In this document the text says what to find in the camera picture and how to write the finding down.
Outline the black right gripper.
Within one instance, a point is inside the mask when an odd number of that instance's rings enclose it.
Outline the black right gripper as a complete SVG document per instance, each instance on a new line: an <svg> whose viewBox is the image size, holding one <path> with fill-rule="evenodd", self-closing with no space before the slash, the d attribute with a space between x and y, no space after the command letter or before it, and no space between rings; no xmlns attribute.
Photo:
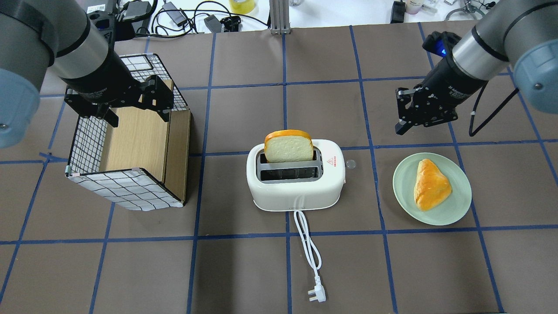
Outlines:
<svg viewBox="0 0 558 314"><path fill-rule="evenodd" d="M456 120L456 106L486 84L486 80L463 72L452 56L445 56L420 84L396 89L396 134L402 136L414 126L432 127Z"/></svg>

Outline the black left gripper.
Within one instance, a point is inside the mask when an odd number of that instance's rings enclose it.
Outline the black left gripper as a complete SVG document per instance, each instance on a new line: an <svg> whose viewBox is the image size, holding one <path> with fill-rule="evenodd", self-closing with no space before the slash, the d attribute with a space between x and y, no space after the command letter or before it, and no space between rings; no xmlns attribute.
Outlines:
<svg viewBox="0 0 558 314"><path fill-rule="evenodd" d="M175 107L173 89L156 74L142 81L134 77L109 82L101 79L64 79L67 85L65 102L79 115L104 115L111 127L119 125L111 108L135 107L158 113L165 123Z"/></svg>

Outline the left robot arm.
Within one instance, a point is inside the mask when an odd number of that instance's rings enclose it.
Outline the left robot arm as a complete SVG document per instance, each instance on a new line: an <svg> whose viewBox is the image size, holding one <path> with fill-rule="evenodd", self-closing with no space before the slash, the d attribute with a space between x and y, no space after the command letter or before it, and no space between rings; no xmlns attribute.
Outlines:
<svg viewBox="0 0 558 314"><path fill-rule="evenodd" d="M157 75L134 79L114 51L114 43L138 36L133 24L151 17L157 1L143 14L85 12L75 0L1 2L1 147L19 143L40 103L46 70L66 83L65 102L86 119L119 124L113 109L135 107L156 112L166 123L173 92Z"/></svg>

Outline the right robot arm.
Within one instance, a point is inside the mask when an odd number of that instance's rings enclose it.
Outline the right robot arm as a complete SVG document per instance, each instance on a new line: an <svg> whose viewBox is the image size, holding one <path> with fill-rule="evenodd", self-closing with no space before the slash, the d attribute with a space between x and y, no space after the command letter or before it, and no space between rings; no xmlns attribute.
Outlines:
<svg viewBox="0 0 558 314"><path fill-rule="evenodd" d="M537 110L557 113L557 2L501 0L464 36L434 32L423 48L441 57L425 79L396 91L402 135L457 119L460 105L508 65Z"/></svg>

